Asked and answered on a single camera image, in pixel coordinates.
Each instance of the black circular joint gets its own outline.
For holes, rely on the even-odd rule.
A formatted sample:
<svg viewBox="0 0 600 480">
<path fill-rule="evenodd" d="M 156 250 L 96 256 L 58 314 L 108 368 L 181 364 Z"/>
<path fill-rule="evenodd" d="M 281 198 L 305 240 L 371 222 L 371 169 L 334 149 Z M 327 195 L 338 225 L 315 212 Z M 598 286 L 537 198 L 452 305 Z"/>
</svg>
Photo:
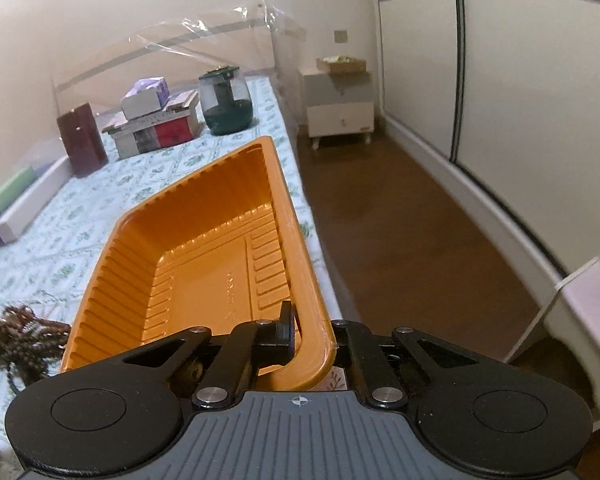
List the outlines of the black circular joint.
<svg viewBox="0 0 600 480">
<path fill-rule="evenodd" d="M 9 406 L 5 430 L 25 466 L 55 476 L 106 476 L 146 462 L 171 443 L 182 410 L 167 386 L 80 371 L 38 381 Z"/>
<path fill-rule="evenodd" d="M 126 412 L 122 396 L 100 388 L 85 388 L 64 394 L 51 407 L 54 420 L 72 431 L 97 431 L 112 426 Z"/>
<path fill-rule="evenodd" d="M 546 419 L 546 407 L 536 397 L 513 390 L 487 392 L 474 400 L 474 415 L 490 430 L 524 433 Z"/>
<path fill-rule="evenodd" d="M 591 433 L 584 401 L 549 380 L 434 388 L 418 406 L 426 442 L 478 474 L 541 476 L 573 463 Z"/>
</svg>

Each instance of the green block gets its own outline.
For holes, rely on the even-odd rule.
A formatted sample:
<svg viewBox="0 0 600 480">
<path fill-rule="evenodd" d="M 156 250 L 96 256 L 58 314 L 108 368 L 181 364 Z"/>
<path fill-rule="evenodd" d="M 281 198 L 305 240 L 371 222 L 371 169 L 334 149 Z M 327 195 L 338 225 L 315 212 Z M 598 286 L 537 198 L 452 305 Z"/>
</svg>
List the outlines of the green block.
<svg viewBox="0 0 600 480">
<path fill-rule="evenodd" d="M 36 181 L 36 172 L 29 166 L 0 186 L 0 215 L 7 211 L 27 187 Z"/>
</svg>

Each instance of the wall outlet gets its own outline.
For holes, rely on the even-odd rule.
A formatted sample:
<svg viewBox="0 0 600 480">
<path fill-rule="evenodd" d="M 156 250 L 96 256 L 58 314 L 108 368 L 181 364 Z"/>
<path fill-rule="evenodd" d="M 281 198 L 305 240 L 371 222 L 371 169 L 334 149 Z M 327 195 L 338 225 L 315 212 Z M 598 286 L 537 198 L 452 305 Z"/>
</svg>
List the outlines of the wall outlet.
<svg viewBox="0 0 600 480">
<path fill-rule="evenodd" d="M 334 30 L 333 41 L 336 43 L 349 43 L 349 35 L 346 30 Z"/>
</svg>

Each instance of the nightstand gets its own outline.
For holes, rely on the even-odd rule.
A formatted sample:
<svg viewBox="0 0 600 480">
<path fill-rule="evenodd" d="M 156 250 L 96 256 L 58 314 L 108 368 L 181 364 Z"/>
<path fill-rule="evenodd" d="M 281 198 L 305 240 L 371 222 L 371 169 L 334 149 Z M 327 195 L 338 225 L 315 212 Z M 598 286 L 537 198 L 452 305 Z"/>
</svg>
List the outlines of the nightstand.
<svg viewBox="0 0 600 480">
<path fill-rule="evenodd" d="M 309 137 L 316 150 L 320 138 L 364 134 L 371 142 L 374 130 L 374 87 L 369 72 L 329 75 L 318 69 L 303 70 L 302 97 Z"/>
</svg>

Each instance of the sliding door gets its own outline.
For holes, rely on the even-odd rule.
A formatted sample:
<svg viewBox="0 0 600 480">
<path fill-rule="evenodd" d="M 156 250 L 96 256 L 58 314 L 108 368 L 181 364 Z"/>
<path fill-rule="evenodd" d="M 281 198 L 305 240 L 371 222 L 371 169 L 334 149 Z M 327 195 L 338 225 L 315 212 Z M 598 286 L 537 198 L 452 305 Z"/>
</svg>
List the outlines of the sliding door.
<svg viewBox="0 0 600 480">
<path fill-rule="evenodd" d="M 600 0 L 464 8 L 458 164 L 573 271 L 600 254 Z"/>
<path fill-rule="evenodd" d="M 456 0 L 380 0 L 384 111 L 445 156 L 456 113 Z"/>
</svg>

